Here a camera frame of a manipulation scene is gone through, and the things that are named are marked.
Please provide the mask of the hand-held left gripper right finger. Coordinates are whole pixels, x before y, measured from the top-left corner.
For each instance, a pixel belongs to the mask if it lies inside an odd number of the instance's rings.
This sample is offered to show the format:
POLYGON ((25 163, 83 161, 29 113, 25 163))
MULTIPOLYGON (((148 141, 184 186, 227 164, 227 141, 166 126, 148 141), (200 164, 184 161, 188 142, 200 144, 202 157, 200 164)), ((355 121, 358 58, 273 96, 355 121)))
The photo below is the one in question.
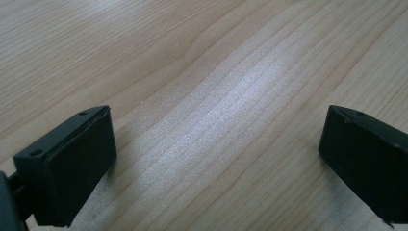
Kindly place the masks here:
POLYGON ((370 115, 331 105, 319 154, 385 223, 408 224, 408 134, 370 115))

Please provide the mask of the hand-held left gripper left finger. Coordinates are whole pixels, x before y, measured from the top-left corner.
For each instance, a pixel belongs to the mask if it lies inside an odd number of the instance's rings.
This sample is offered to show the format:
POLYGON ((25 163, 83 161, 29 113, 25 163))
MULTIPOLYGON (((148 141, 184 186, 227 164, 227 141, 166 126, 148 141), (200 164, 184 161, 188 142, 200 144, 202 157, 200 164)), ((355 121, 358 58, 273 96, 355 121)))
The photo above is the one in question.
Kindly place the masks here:
POLYGON ((19 214, 68 227, 116 159, 110 108, 73 115, 13 157, 19 214))

